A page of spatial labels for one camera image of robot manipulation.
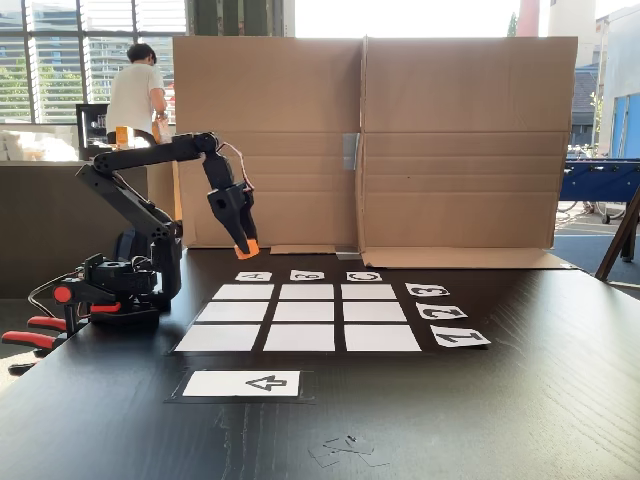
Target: white paper square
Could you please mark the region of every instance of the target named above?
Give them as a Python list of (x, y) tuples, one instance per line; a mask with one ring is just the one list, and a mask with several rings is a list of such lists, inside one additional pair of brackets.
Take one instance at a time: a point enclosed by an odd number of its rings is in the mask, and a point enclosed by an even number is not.
[(406, 322), (398, 302), (344, 302), (345, 322)]
[(183, 397), (297, 397), (299, 371), (193, 372)]
[(197, 322), (261, 322), (269, 302), (210, 302)]
[(345, 325), (349, 352), (419, 352), (409, 325)]
[(309, 282), (314, 280), (324, 280), (324, 273), (307, 272), (305, 270), (291, 270), (292, 282)]
[(418, 283), (405, 283), (407, 290), (414, 297), (443, 297), (449, 295), (446, 288), (440, 285), (420, 285)]
[(271, 325), (265, 352), (333, 352), (333, 325)]
[(333, 285), (285, 284), (280, 290), (280, 300), (333, 300)]
[(462, 310), (453, 305), (426, 305), (416, 303), (420, 316), (425, 320), (454, 320), (456, 318), (467, 318)]
[(333, 322), (333, 302), (279, 302), (274, 322)]
[(347, 272), (350, 282), (381, 282), (382, 277), (376, 272)]
[(389, 284), (357, 284), (342, 285), (344, 300), (395, 300), (396, 294)]
[(273, 285), (236, 285), (227, 283), (213, 296), (214, 300), (269, 300)]
[(236, 277), (238, 282), (268, 282), (271, 272), (240, 272)]
[(260, 325), (193, 325), (177, 352), (249, 352)]
[(431, 325), (436, 342), (443, 347), (468, 347), (491, 343), (477, 330), (471, 328), (448, 328)]

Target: cardboard box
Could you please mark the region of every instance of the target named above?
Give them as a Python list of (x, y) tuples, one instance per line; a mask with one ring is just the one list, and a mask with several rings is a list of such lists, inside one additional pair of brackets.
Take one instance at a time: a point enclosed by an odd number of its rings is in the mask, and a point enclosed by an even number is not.
[(540, 249), (553, 243), (576, 51), (574, 38), (365, 40), (366, 264), (560, 265)]
[[(243, 153), (260, 245), (355, 245), (362, 41), (175, 37), (174, 58), (177, 130), (215, 131)], [(179, 164), (178, 178), (185, 244), (231, 246), (201, 165)]]
[[(541, 249), (576, 51), (575, 38), (176, 37), (177, 129), (243, 151), (261, 246), (357, 243), (380, 267), (557, 268)], [(231, 246), (201, 166), (178, 177), (186, 245)]]

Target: black hair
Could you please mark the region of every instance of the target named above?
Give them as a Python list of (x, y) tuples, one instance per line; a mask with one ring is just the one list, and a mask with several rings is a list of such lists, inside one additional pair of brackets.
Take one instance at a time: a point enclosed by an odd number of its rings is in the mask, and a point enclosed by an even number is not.
[(129, 57), (129, 61), (131, 63), (137, 62), (138, 60), (144, 60), (149, 55), (151, 55), (154, 64), (158, 62), (156, 52), (154, 52), (153, 48), (146, 43), (135, 43), (129, 47), (129, 50), (127, 50), (127, 57)]

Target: dark table surface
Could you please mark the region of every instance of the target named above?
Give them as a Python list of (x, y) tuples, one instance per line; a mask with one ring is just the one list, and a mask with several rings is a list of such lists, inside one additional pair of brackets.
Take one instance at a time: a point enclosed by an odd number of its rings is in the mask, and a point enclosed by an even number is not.
[[(211, 250), (186, 252), (183, 265), (157, 330), (90, 325), (0, 394), (0, 478), (640, 478), (640, 304), (585, 273), (382, 271), (422, 353), (179, 355), (169, 352), (239, 271), (274, 272), (278, 286), (291, 269), (324, 271), (334, 285), (363, 270), (329, 255), (240, 263)], [(439, 347), (404, 282), (448, 288), (446, 304), (469, 316), (452, 326), (491, 345)], [(315, 403), (167, 402), (198, 368), (309, 371)], [(347, 433), (392, 463), (342, 455), (322, 469), (309, 456)]]

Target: man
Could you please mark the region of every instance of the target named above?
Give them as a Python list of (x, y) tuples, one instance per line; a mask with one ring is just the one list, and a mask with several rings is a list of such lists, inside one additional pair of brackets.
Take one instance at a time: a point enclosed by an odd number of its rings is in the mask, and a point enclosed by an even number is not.
[(151, 130), (153, 111), (165, 118), (162, 74), (155, 68), (153, 49), (144, 43), (132, 45), (127, 51), (131, 65), (118, 72), (111, 83), (111, 104), (107, 110), (107, 139), (116, 143), (116, 127), (131, 127), (136, 137), (155, 145)]

